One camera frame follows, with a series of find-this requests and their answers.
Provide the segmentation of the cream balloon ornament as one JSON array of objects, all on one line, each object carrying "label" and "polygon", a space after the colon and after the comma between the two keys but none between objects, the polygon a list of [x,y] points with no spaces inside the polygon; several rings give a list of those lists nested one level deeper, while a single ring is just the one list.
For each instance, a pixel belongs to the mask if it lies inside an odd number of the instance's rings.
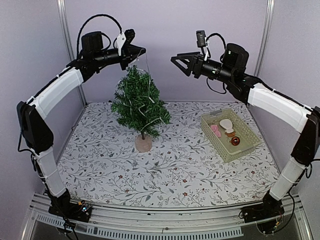
[{"label": "cream balloon ornament", "polygon": [[219,125],[224,129],[224,133],[228,136],[228,137],[234,137],[236,135],[236,132],[234,130],[234,126],[233,123],[230,119],[225,118],[222,119],[219,122]]}]

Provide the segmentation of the pale round tree base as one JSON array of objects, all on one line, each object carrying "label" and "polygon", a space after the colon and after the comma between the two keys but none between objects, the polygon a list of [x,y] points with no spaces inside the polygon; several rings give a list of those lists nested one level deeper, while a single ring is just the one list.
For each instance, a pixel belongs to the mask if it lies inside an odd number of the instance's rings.
[{"label": "pale round tree base", "polygon": [[135,148],[140,153],[145,153],[152,148],[152,138],[149,135],[145,135],[144,139],[141,134],[135,138]]}]

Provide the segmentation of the red ball ornament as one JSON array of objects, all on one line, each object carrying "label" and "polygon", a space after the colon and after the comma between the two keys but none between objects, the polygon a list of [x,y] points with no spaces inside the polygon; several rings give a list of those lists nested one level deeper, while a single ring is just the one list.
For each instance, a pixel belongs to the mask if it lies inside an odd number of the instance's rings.
[{"label": "red ball ornament", "polygon": [[241,140],[238,136],[234,136],[231,138],[230,140],[230,143],[233,145],[233,146],[238,146],[240,144]]}]

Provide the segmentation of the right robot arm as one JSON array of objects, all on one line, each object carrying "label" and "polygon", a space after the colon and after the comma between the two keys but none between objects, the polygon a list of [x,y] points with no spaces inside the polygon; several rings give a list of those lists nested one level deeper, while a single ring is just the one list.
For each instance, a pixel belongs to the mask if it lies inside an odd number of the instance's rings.
[{"label": "right robot arm", "polygon": [[271,114],[269,127],[284,140],[285,134],[295,137],[288,162],[259,206],[262,218],[278,210],[278,202],[297,185],[306,168],[315,160],[320,146],[320,109],[309,107],[267,86],[257,76],[246,73],[249,53],[240,45],[228,43],[221,61],[206,58],[200,52],[178,53],[170,61],[186,76],[201,76],[226,85],[226,90],[238,101]]}]

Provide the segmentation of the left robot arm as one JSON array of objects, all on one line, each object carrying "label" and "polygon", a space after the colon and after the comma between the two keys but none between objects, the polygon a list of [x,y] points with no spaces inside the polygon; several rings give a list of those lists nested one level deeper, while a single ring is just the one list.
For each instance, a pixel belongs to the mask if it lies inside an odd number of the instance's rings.
[{"label": "left robot arm", "polygon": [[27,101],[17,104],[20,139],[30,152],[33,169],[44,183],[55,209],[63,216],[74,213],[70,193],[58,171],[53,152],[54,133],[48,123],[52,110],[75,88],[80,87],[103,68],[119,64],[122,70],[146,53],[144,47],[132,44],[135,31],[127,29],[115,40],[114,48],[103,45],[103,33],[94,31],[80,38],[82,49],[76,59]]}]

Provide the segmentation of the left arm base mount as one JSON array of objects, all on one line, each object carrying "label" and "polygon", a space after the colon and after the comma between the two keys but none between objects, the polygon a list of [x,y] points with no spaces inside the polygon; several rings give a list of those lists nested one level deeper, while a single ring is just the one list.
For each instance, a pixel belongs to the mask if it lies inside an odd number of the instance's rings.
[{"label": "left arm base mount", "polygon": [[92,205],[84,200],[77,203],[68,198],[53,198],[48,212],[69,220],[88,223],[92,214]]}]

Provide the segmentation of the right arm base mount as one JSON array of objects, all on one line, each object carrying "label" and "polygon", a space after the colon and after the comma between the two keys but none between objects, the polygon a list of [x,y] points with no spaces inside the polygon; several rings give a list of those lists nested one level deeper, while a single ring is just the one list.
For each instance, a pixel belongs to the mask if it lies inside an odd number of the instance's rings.
[{"label": "right arm base mount", "polygon": [[257,229],[264,235],[274,234],[284,218],[281,200],[263,198],[262,203],[243,207],[239,218],[245,223],[258,222]]}]

